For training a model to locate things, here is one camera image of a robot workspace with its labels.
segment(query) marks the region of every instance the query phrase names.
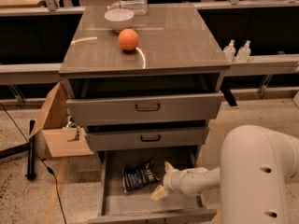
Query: clear plastic container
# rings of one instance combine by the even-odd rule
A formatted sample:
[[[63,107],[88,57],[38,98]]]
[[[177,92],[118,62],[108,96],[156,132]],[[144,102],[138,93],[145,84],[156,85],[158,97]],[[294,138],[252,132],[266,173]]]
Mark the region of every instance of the clear plastic container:
[[[135,15],[144,15],[147,13],[147,4],[142,0],[119,1],[108,6],[107,9],[126,8],[132,10]]]
[[[249,60],[249,56],[251,54],[251,49],[249,47],[250,41],[246,41],[245,45],[241,47],[236,55],[236,59],[239,62],[246,63]]]
[[[225,56],[227,57],[229,62],[233,61],[235,56],[235,47],[234,47],[234,40],[231,40],[230,44],[223,49]]]

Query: floor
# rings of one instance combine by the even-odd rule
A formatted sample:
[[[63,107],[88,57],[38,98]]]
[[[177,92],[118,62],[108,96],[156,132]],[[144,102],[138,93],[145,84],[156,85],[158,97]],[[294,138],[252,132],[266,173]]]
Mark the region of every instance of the floor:
[[[212,169],[220,164],[221,144],[225,135],[243,124],[260,125],[299,137],[299,107],[292,98],[245,100],[235,94],[238,106],[221,104],[219,115],[209,123],[210,132],[203,146],[198,165]],[[29,120],[36,118],[38,108],[26,105],[23,109],[6,105],[8,113],[29,133]],[[0,149],[24,143],[24,138],[8,115],[0,108]],[[45,163],[54,171],[67,223],[86,223],[97,216],[101,167],[95,156],[52,158],[43,136],[36,136],[36,153],[46,158]],[[55,179],[41,161],[36,161],[36,180],[30,181],[27,172],[27,153],[0,160],[0,222],[11,223],[64,223],[55,188]],[[299,184],[288,184],[287,194],[292,224],[299,223]],[[218,214],[210,222],[221,223],[219,189],[204,192],[207,208]]]

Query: open cardboard box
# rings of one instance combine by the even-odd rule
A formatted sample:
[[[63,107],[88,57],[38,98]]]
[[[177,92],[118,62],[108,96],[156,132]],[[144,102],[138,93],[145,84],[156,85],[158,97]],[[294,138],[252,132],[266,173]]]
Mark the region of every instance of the open cardboard box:
[[[84,130],[79,128],[79,139],[73,141],[77,135],[77,128],[65,128],[67,99],[66,88],[59,82],[48,93],[30,137],[41,131],[52,157],[92,155]]]

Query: white bowl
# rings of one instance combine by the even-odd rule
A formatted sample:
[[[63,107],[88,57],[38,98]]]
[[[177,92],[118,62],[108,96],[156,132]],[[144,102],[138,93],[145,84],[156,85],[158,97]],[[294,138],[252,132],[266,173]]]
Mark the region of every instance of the white bowl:
[[[105,19],[109,27],[115,32],[120,32],[131,26],[134,19],[134,12],[125,8],[112,9],[105,13]]]

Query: orange ball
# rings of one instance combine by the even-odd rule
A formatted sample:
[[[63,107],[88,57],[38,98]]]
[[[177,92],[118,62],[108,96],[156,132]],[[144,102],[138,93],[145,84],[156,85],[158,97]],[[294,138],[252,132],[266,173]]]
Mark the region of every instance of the orange ball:
[[[138,46],[139,36],[133,29],[123,29],[119,34],[119,44],[124,50],[134,50]]]

